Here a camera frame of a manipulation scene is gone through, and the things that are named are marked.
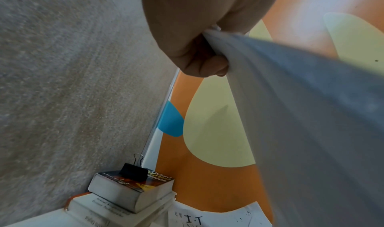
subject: black binder clip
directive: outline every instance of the black binder clip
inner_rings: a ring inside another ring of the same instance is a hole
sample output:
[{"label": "black binder clip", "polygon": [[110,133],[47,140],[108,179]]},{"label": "black binder clip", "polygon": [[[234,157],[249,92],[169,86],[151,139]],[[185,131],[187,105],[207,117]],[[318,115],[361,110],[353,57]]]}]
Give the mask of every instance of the black binder clip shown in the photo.
[{"label": "black binder clip", "polygon": [[134,154],[134,157],[135,163],[133,165],[125,163],[119,174],[134,181],[146,181],[148,170],[141,167],[144,156],[142,154]]}]

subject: stack of books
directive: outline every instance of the stack of books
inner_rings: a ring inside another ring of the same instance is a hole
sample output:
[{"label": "stack of books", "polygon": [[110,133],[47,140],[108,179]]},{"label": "stack of books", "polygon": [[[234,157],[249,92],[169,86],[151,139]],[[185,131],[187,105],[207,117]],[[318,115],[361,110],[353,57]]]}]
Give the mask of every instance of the stack of books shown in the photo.
[{"label": "stack of books", "polygon": [[119,171],[97,173],[87,193],[73,196],[65,206],[85,226],[148,227],[175,201],[174,179],[148,171],[143,182],[119,175]]}]

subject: hand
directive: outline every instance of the hand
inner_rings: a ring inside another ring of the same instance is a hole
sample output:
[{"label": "hand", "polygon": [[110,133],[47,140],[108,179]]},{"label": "hand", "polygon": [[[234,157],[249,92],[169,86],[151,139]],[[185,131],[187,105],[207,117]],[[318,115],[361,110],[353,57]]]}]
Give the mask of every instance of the hand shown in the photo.
[{"label": "hand", "polygon": [[224,76],[228,60],[217,56],[202,32],[217,24],[222,31],[246,33],[275,0],[142,0],[160,49],[185,74]]}]

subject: blue painted shape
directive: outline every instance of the blue painted shape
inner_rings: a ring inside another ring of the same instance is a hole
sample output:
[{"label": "blue painted shape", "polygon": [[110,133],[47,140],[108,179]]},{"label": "blue painted shape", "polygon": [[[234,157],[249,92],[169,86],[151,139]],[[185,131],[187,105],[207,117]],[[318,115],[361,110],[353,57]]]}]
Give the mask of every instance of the blue painted shape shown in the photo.
[{"label": "blue painted shape", "polygon": [[184,118],[176,107],[170,101],[167,101],[157,128],[163,133],[179,137],[183,134],[183,126]]}]

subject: yellow shape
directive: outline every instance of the yellow shape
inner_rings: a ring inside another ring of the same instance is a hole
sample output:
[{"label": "yellow shape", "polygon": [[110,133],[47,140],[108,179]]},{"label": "yellow shape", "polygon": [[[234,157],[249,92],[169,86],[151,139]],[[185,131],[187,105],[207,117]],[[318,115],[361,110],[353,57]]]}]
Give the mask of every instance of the yellow shape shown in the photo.
[{"label": "yellow shape", "polygon": [[184,141],[200,160],[223,167],[255,164],[226,77],[205,78],[184,121]]},{"label": "yellow shape", "polygon": [[155,186],[150,186],[150,185],[145,185],[145,184],[140,184],[140,183],[137,183],[137,186],[139,186],[141,189],[143,189],[144,191],[149,191],[151,189],[154,189]]},{"label": "yellow shape", "polygon": [[272,37],[268,32],[267,27],[265,26],[263,20],[260,20],[256,26],[254,26],[250,33],[249,33],[250,38],[257,38],[261,40],[267,40],[267,41],[272,41]]},{"label": "yellow shape", "polygon": [[324,21],[341,60],[384,75],[382,31],[350,14],[327,13]]}]

